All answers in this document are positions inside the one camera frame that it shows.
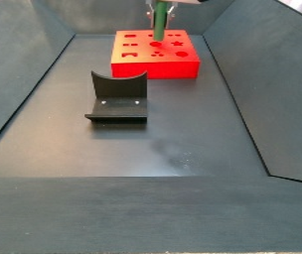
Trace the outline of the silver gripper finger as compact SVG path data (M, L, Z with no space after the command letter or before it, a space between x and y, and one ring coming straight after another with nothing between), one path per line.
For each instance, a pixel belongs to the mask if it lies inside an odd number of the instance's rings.
M165 28L169 27L169 21L173 19L174 17L174 9L176 9L176 3L170 2L170 6L166 10L166 21L165 21Z
M146 17L149 19L149 28L153 29L153 15L154 15L154 9L153 9L153 6L152 6L152 3L153 1L152 0L145 0L145 6L148 8L146 10Z

